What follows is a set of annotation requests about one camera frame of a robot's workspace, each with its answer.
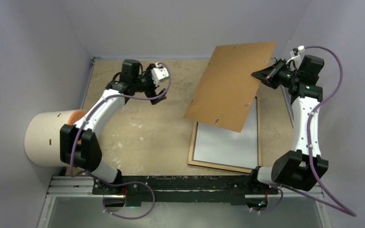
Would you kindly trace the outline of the brown frame backing board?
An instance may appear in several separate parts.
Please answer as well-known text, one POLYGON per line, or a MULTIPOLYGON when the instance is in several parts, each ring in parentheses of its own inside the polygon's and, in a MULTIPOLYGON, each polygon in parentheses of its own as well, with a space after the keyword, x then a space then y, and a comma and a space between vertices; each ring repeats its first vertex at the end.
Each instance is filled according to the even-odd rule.
POLYGON ((260 86, 251 74, 269 65, 275 46, 275 41, 217 46, 184 118, 240 133, 260 86))

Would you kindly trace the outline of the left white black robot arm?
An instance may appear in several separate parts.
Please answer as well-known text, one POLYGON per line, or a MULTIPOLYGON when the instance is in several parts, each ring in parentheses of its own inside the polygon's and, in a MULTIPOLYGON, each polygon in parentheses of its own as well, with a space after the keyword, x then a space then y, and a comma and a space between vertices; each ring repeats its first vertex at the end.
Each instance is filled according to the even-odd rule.
POLYGON ((101 97, 94 106, 74 124, 64 124, 59 131, 59 157, 73 168, 80 168, 104 182, 110 194, 118 194, 123 187, 122 172, 108 164, 99 145, 99 135, 112 116, 135 94, 144 93, 143 100, 152 105, 166 99, 166 88, 157 93, 159 83, 171 80, 169 67, 162 62, 151 63, 147 68, 138 60, 126 59, 120 72, 116 73, 106 85, 101 97))

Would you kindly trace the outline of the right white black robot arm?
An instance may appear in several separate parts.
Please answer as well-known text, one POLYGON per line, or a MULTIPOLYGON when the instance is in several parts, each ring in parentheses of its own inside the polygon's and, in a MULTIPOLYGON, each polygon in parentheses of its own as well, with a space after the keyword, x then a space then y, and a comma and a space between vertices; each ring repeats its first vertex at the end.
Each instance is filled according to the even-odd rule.
POLYGON ((318 143, 318 115, 323 101, 323 89, 317 86, 324 60, 304 56, 299 66, 291 67, 280 59, 275 64, 253 72, 252 77, 276 89, 288 89, 293 110, 293 141, 291 148, 272 167, 258 166, 248 180, 248 188, 260 193, 266 185, 285 185, 309 191, 327 172, 329 163, 322 159, 318 143))

